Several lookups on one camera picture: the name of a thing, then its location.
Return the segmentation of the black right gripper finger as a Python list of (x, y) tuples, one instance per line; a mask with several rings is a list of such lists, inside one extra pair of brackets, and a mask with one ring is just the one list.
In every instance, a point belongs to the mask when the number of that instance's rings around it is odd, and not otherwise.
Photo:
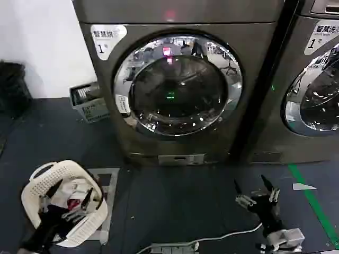
[(264, 183), (264, 186), (266, 187), (267, 191), (269, 192), (269, 202), (272, 204), (278, 203), (278, 198), (280, 194), (280, 189), (275, 188), (272, 183), (264, 176), (261, 175), (262, 181)]
[(236, 190), (236, 198), (235, 201), (238, 205), (243, 207), (248, 211), (256, 211), (257, 210), (257, 202), (250, 198), (247, 195), (244, 195), (238, 182), (234, 180), (235, 190)]

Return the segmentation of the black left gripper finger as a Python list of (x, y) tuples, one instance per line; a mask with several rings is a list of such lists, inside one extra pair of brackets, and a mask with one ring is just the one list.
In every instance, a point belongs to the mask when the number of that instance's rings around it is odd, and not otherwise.
[(87, 216), (87, 207), (91, 200), (91, 195), (94, 188), (87, 191), (85, 198), (80, 202), (79, 205), (75, 206), (70, 211), (64, 213), (61, 218), (63, 220), (81, 220)]
[(51, 204), (51, 199), (59, 189), (63, 180), (59, 180), (53, 186), (51, 186), (47, 192), (43, 195), (39, 196), (39, 212), (40, 213), (47, 213), (49, 211), (48, 206)]

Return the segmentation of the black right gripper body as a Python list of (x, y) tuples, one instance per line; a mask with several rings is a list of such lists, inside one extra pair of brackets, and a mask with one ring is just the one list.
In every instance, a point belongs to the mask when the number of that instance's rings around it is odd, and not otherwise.
[(279, 216), (279, 207), (277, 202), (270, 201), (269, 194), (259, 194), (251, 196), (251, 199), (256, 203), (248, 210), (257, 214), (263, 226), (263, 235), (269, 234), (284, 229), (283, 222)]

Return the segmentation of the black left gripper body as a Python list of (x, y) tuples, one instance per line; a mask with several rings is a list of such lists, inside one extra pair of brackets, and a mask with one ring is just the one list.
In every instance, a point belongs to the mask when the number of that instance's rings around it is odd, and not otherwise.
[(39, 226), (32, 236), (21, 244), (20, 250), (49, 251), (57, 234), (65, 240), (68, 232), (86, 216), (81, 209), (73, 212), (55, 205), (48, 205), (47, 208), (47, 212), (40, 212)]

